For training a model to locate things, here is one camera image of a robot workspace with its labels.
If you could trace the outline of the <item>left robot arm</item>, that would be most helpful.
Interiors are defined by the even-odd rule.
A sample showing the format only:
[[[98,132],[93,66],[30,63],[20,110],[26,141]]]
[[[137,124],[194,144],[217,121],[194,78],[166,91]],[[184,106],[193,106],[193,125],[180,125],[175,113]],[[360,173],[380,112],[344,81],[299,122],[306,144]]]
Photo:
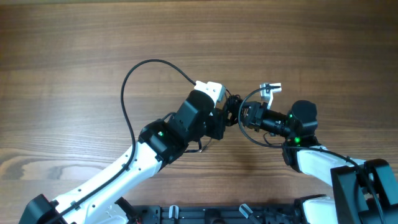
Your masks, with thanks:
[[[224,97],[224,89],[206,87],[190,92],[168,121],[145,126],[132,146],[99,174],[49,201],[40,194],[25,207],[20,223],[99,223],[125,193],[177,160],[192,141],[207,134],[207,121]]]

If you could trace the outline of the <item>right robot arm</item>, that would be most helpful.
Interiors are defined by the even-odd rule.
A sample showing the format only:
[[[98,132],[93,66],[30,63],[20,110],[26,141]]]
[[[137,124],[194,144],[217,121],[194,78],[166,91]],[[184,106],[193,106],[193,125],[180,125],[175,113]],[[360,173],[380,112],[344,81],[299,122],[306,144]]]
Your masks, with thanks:
[[[241,129],[283,137],[279,148],[285,163],[332,187],[332,198],[315,195],[296,201],[302,223],[397,223],[397,181],[389,163],[353,159],[322,146],[315,136],[315,104],[300,100],[282,114],[266,103],[243,103],[238,120]]]

